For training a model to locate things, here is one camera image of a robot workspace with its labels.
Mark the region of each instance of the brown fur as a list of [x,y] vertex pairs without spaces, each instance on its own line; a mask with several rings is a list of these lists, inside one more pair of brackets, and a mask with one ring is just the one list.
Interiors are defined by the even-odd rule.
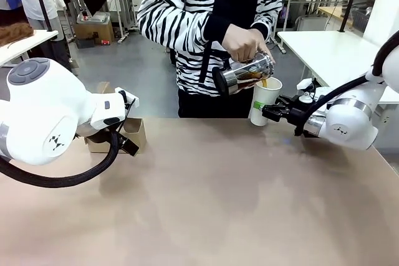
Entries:
[[33,36],[33,28],[28,23],[15,23],[0,27],[0,46]]

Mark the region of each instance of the striped sleeve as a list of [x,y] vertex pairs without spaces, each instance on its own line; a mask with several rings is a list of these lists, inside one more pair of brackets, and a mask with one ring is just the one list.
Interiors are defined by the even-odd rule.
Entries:
[[186,0],[143,0],[138,10],[140,32],[153,42],[177,51],[200,53],[207,40],[208,12],[185,11]]
[[274,23],[277,22],[277,18],[282,9],[282,0],[258,0],[258,7],[255,16],[255,21],[251,28],[258,29],[262,32],[265,40],[270,38],[271,32],[273,31]]

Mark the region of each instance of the gray floor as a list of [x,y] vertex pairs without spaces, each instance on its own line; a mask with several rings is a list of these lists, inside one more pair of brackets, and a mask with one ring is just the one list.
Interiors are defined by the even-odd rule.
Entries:
[[[108,81],[113,87],[122,87],[140,97],[140,107],[132,110],[130,116],[177,117],[176,69],[164,47],[131,34],[120,45],[77,49],[72,43],[70,50],[79,65],[79,79],[88,90],[95,92],[99,82]],[[284,94],[294,95],[303,65],[289,49],[285,55],[277,47],[271,51],[277,62],[274,76],[283,83]],[[0,68],[2,99],[9,98],[5,83],[8,72],[9,69]],[[392,165],[399,163],[397,155],[386,159]]]

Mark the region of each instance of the brown box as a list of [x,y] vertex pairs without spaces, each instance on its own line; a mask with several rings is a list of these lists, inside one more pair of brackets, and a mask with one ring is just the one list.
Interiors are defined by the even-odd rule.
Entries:
[[101,40],[115,41],[111,22],[108,24],[75,24],[74,29],[77,39],[90,39],[95,36],[96,44],[101,44]]
[[[109,82],[100,82],[97,87],[97,92],[114,93],[115,91],[111,88]],[[143,119],[127,118],[120,133],[139,147],[137,154],[144,152],[145,145],[147,144],[147,138],[145,135]],[[89,147],[89,151],[92,153],[108,153],[110,149],[110,145],[108,143],[94,143],[87,138],[85,138],[85,143]]]

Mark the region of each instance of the black cuff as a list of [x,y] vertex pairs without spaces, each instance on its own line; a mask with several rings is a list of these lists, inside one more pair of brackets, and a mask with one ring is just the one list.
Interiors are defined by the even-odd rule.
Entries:
[[213,42],[214,40],[222,44],[224,35],[226,34],[227,28],[230,26],[230,22],[225,18],[210,15],[205,25],[204,38]]
[[251,26],[251,29],[259,30],[262,33],[263,38],[265,40],[268,40],[268,38],[269,38],[269,28],[267,28],[266,25],[264,25],[264,24],[262,24],[260,22],[257,22],[257,23],[255,23],[254,25]]

